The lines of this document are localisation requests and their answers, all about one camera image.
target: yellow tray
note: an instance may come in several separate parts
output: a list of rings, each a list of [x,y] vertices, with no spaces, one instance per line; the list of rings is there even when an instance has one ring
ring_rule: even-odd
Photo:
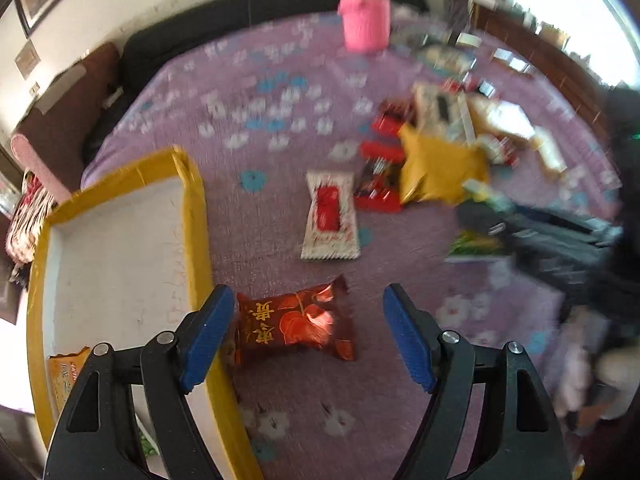
[[[58,418],[47,358],[102,340],[137,346],[175,329],[213,288],[208,240],[202,179],[179,148],[111,173],[47,218],[27,311],[31,392],[47,447]],[[262,480],[219,357],[187,400],[223,477]],[[146,410],[141,390],[134,403]]]

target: patterned blanket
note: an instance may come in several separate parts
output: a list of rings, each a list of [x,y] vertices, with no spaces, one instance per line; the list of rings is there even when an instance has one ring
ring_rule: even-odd
[[[425,27],[441,27],[420,18]],[[543,76],[521,78],[489,62],[483,36],[477,75],[556,137],[570,168],[547,180],[536,155],[492,184],[520,202],[610,218],[619,182],[585,123]],[[444,262],[456,235],[451,208],[408,206],[358,213],[362,256],[303,262],[308,170],[359,172],[359,143],[377,104],[441,76],[392,52],[350,54],[340,18],[309,15],[205,44],[169,62],[140,94],[87,168],[83,186],[140,156],[181,145],[198,164],[207,198],[215,280],[263,298],[326,283],[350,286],[358,359],[307,351],[234,373],[245,425],[267,479],[387,480],[420,424],[428,396],[412,383],[382,314],[382,290],[399,282],[443,328],[475,344],[526,345],[548,387],[562,359],[554,331],[559,295],[492,264]],[[452,472],[466,469],[481,398],[474,395]]]

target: metal screw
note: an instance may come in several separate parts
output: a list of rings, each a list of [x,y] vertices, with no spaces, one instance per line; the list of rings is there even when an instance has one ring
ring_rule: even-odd
[[[507,348],[514,354],[522,354],[522,352],[524,351],[524,346],[522,346],[517,341],[509,341]]]
[[[169,343],[174,342],[174,333],[166,330],[165,332],[161,332],[156,337],[156,341],[158,341],[161,345],[168,345]]]
[[[105,355],[109,351],[109,345],[107,343],[98,343],[94,346],[94,354]]]
[[[453,330],[447,330],[442,333],[442,339],[445,343],[455,344],[460,341],[460,334],[458,332],[453,332]]]
[[[499,235],[506,228],[507,228],[507,225],[504,222],[500,222],[499,224],[496,224],[489,229],[488,235],[489,236]]]

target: snack package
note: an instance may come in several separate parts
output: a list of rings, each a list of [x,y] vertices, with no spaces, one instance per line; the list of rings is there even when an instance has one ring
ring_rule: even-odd
[[[518,105],[480,95],[467,96],[467,103],[477,135],[509,137],[513,142],[526,146],[532,143],[535,131]]]
[[[354,193],[357,209],[397,213],[400,203],[400,170],[404,163],[402,148],[380,142],[363,142],[360,154],[367,159]]]
[[[62,412],[65,402],[69,398],[71,388],[74,386],[78,374],[89,357],[91,349],[85,346],[77,354],[56,355],[47,360],[49,368],[49,380],[53,396],[56,399],[58,411]]]
[[[520,163],[515,147],[507,137],[498,140],[492,135],[482,134],[476,138],[476,144],[484,152],[490,164],[502,164],[515,168]]]
[[[300,258],[325,260],[360,256],[353,173],[309,171],[306,182],[311,193],[311,208]]]
[[[550,131],[540,126],[534,126],[533,129],[535,131],[533,145],[538,152],[545,173],[552,178],[560,177],[567,168],[554,136]]]
[[[290,351],[295,346],[323,350],[343,361],[355,359],[353,320],[347,283],[331,283],[251,300],[238,294],[237,365]]]
[[[397,137],[404,123],[415,124],[415,106],[412,100],[385,99],[378,106],[378,111],[371,127],[382,136]]]
[[[447,142],[418,133],[407,124],[400,130],[406,162],[400,172],[400,201],[444,200],[455,205],[465,199],[468,179],[489,182],[489,171],[477,146]]]
[[[449,142],[473,143],[475,133],[466,99],[437,85],[414,84],[416,128]]]
[[[476,58],[450,46],[432,44],[416,52],[418,60],[447,75],[462,78],[476,64]]]

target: black sofa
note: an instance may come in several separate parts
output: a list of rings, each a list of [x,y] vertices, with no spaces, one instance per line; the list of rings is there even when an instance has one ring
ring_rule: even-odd
[[[105,137],[167,61],[203,43],[252,25],[297,14],[336,10],[338,1],[213,0],[136,32],[125,44],[120,59],[120,84],[124,93],[105,111],[85,139],[82,147],[84,164],[94,160]],[[393,1],[413,6],[420,12],[429,10],[426,0]]]

